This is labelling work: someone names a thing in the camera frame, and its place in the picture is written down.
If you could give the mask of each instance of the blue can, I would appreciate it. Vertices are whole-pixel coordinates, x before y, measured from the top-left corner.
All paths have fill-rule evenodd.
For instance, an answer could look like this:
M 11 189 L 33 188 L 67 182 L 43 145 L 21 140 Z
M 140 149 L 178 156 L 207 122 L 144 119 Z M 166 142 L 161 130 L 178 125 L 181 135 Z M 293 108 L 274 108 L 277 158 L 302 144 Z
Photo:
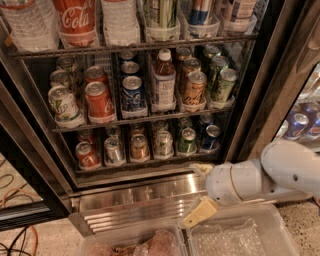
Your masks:
M 133 61 L 125 62 L 121 65 L 121 79 L 128 76 L 140 77 L 140 65 Z
M 309 123 L 308 117 L 302 113 L 289 115 L 287 121 L 289 123 L 289 128 L 284 134 L 284 137 L 288 140 L 298 139 Z
M 145 108 L 145 94 L 142 79 L 128 76 L 122 81 L 122 110 L 134 112 Z
M 314 113 L 304 130 L 307 137 L 318 138 L 320 136 L 320 112 Z
M 217 148 L 221 130 L 216 125 L 209 125 L 201 135 L 200 147 L 204 150 Z

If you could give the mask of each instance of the red can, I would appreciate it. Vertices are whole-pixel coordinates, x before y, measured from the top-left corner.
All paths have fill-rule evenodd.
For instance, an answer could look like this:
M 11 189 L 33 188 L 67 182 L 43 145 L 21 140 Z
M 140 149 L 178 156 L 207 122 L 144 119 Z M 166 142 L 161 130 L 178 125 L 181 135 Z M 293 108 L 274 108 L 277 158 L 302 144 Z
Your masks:
M 109 87 L 108 75 L 100 66 L 92 66 L 88 68 L 85 72 L 85 80 L 86 84 L 91 82 L 101 82 Z
M 60 31 L 64 34 L 84 34 L 80 40 L 70 37 L 67 40 L 73 46 L 88 46 L 94 41 L 95 0 L 53 0 L 59 13 Z
M 91 117 L 102 118 L 113 114 L 111 92 L 107 86 L 101 82 L 91 82 L 85 91 Z
M 81 142 L 76 146 L 76 156 L 79 159 L 80 167 L 88 168 L 100 164 L 95 147 L 89 142 Z

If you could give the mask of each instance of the plastic bottle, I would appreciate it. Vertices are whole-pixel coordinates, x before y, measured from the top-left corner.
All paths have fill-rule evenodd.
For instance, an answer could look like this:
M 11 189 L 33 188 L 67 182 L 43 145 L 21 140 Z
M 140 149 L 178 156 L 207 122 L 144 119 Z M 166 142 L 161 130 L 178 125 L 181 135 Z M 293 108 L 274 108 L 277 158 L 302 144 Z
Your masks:
M 175 67 L 169 49 L 161 49 L 153 66 L 153 103 L 167 105 L 174 102 Z

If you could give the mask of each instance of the refrigerator shelf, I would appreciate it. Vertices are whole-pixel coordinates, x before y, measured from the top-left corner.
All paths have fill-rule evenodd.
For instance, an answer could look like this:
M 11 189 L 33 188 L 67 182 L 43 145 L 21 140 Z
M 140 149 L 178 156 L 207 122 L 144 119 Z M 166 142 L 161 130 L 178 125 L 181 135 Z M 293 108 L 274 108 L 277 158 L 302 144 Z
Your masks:
M 153 49 L 161 49 L 163 47 L 177 48 L 177 47 L 188 47 L 195 45 L 205 45 L 208 43 L 232 43 L 232 42 L 244 42 L 244 41 L 255 41 L 257 34 L 241 35 L 232 37 L 215 37 L 215 38 L 204 38 L 204 39 L 192 39 L 189 41 L 177 40 L 170 42 L 153 42 L 153 43 L 140 43 L 130 46 L 103 46 L 103 47 L 92 47 L 92 48 L 75 48 L 75 49 L 59 49 L 56 51 L 43 51 L 43 52 L 17 52 L 12 51 L 9 55 L 17 59 L 34 59 L 34 58 L 52 58 L 60 56 L 83 56 L 92 54 L 105 54 L 105 53 L 116 53 L 122 51 L 145 51 Z

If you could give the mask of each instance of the refrigerator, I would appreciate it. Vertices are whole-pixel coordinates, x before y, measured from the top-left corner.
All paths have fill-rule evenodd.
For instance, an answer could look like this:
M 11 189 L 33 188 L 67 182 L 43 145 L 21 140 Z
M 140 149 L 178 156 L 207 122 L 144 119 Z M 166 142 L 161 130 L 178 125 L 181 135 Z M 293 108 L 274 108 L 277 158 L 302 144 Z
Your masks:
M 142 33 L 141 42 L 130 45 L 66 48 L 60 42 L 57 50 L 29 52 L 8 43 L 10 27 L 2 16 L 0 150 L 42 200 L 22 207 L 30 207 L 29 212 L 21 207 L 3 209 L 1 218 L 5 216 L 7 224 L 1 229 L 68 217 L 83 236 L 89 236 L 142 221 L 177 219 L 198 195 L 207 194 L 205 178 L 194 172 L 192 163 L 218 165 L 259 157 L 319 62 L 320 55 L 314 54 L 319 48 L 319 1 L 258 0 L 254 17 L 255 27 L 247 34 L 200 39 L 178 35 L 166 42 L 147 42 Z M 147 33 L 143 22 L 140 25 Z M 177 104 L 170 111 L 154 113 L 147 97 L 146 115 L 124 118 L 121 52 L 137 52 L 148 73 L 154 50 L 168 48 L 173 53 L 177 47 L 189 47 L 196 52 L 207 44 L 219 45 L 239 73 L 232 104 L 196 112 L 182 111 Z M 66 56 L 80 60 L 84 69 L 104 67 L 113 90 L 115 120 L 74 128 L 57 125 L 48 103 L 50 74 L 57 59 Z M 167 120 L 174 128 L 179 118 L 198 120 L 206 113 L 214 114 L 221 129 L 217 150 L 178 155 L 175 148 L 172 157 L 155 159 L 151 134 L 155 121 Z M 143 162 L 130 161 L 129 127 L 137 123 L 144 123 L 148 134 L 150 159 Z M 119 126 L 123 136 L 126 161 L 121 166 L 104 162 L 106 129 L 112 125 Z M 79 168 L 75 155 L 78 133 L 84 130 L 94 131 L 100 145 L 101 166 L 94 170 Z

